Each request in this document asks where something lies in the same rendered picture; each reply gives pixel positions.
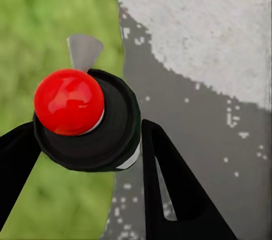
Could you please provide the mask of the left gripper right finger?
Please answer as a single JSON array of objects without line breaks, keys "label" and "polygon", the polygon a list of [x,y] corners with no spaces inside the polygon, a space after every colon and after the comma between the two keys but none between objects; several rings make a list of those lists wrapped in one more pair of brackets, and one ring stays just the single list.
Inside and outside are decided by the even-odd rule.
[{"label": "left gripper right finger", "polygon": [[[142,120],[146,240],[237,240],[190,167],[157,123]],[[177,220],[164,217],[155,157]]]}]

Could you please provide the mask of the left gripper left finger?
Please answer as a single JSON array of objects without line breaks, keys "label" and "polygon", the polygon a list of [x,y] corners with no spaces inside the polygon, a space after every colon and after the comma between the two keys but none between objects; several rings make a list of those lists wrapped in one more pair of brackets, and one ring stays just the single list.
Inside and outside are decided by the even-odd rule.
[{"label": "left gripper left finger", "polygon": [[0,136],[0,231],[40,153],[33,121]]}]

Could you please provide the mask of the insectifuge atomizer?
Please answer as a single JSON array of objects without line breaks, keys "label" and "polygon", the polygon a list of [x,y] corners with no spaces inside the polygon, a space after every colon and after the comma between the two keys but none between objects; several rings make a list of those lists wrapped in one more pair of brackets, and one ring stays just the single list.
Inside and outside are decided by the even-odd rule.
[{"label": "insectifuge atomizer", "polygon": [[68,170],[121,172],[142,149],[137,97],[118,76],[90,69],[104,49],[96,37],[71,34],[67,43],[73,68],[50,73],[35,92],[35,138]]}]

